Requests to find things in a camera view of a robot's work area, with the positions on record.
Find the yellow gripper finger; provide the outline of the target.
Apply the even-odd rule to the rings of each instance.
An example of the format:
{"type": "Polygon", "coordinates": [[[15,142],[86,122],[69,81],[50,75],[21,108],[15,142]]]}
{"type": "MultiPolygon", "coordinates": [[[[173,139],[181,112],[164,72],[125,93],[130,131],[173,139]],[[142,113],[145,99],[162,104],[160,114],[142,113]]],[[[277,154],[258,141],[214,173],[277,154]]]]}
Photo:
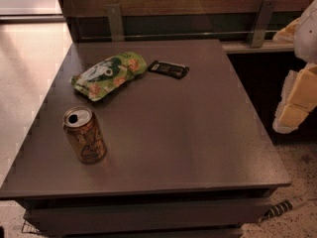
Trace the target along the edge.
{"type": "Polygon", "coordinates": [[[284,80],[281,100],[277,105],[272,128],[288,134],[317,107],[317,64],[308,63],[300,71],[291,70],[284,80]]]}
{"type": "Polygon", "coordinates": [[[272,39],[275,42],[293,43],[298,24],[299,18],[293,20],[285,28],[279,30],[272,39]]]}

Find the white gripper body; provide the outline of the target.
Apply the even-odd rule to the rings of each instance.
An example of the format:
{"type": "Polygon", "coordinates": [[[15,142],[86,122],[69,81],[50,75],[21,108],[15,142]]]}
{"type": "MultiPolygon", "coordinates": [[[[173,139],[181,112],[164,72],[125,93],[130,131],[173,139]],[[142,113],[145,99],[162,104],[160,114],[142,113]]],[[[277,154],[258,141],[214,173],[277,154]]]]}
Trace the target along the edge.
{"type": "Polygon", "coordinates": [[[317,63],[317,0],[301,14],[294,35],[295,55],[310,63],[317,63]]]}

